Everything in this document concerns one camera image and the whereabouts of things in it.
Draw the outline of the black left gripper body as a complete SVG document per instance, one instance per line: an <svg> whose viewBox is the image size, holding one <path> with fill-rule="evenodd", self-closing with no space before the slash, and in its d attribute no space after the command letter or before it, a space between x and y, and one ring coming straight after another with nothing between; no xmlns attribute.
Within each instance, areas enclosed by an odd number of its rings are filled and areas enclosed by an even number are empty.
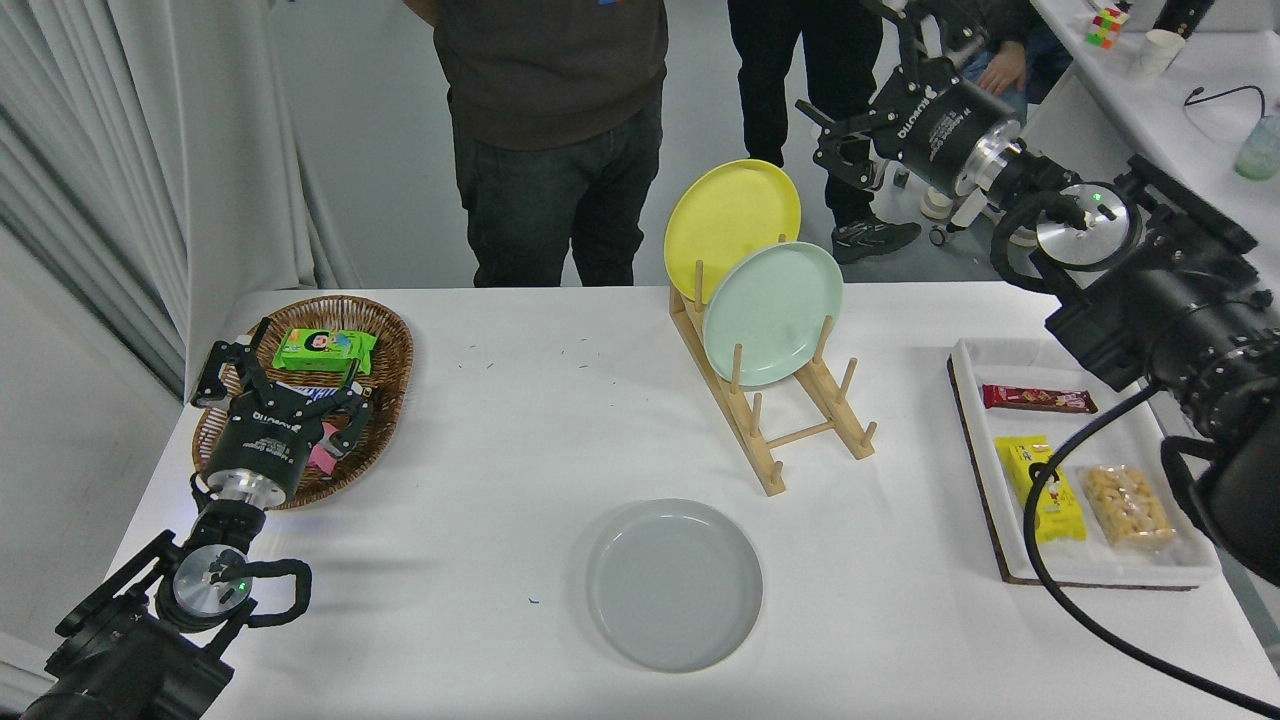
<svg viewBox="0 0 1280 720"><path fill-rule="evenodd" d="M294 493L323 438L325 413L292 389L270 398L256 389L242 393L230 401L227 427L204 468L206 486L215 493Z"/></svg>

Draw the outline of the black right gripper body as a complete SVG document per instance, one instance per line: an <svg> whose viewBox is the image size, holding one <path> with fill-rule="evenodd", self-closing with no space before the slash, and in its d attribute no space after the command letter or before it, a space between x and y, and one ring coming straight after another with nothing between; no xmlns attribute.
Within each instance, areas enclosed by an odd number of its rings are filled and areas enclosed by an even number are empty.
<svg viewBox="0 0 1280 720"><path fill-rule="evenodd" d="M961 78L941 91L910 95L899 78L878 94L878 155L900 161L945 193L970 193L977 187L972 158L986 138L1012 126L1012 109Z"/></svg>

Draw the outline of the jeans person's hand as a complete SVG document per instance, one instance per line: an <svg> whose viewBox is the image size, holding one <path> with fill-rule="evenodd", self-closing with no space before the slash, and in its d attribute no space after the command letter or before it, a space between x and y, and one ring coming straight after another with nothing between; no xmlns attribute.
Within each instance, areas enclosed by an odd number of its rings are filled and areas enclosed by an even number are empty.
<svg viewBox="0 0 1280 720"><path fill-rule="evenodd" d="M1024 94L1027 88L1027 49L1014 40L1002 41L975 82L986 92L1002 97L1009 92Z"/></svg>

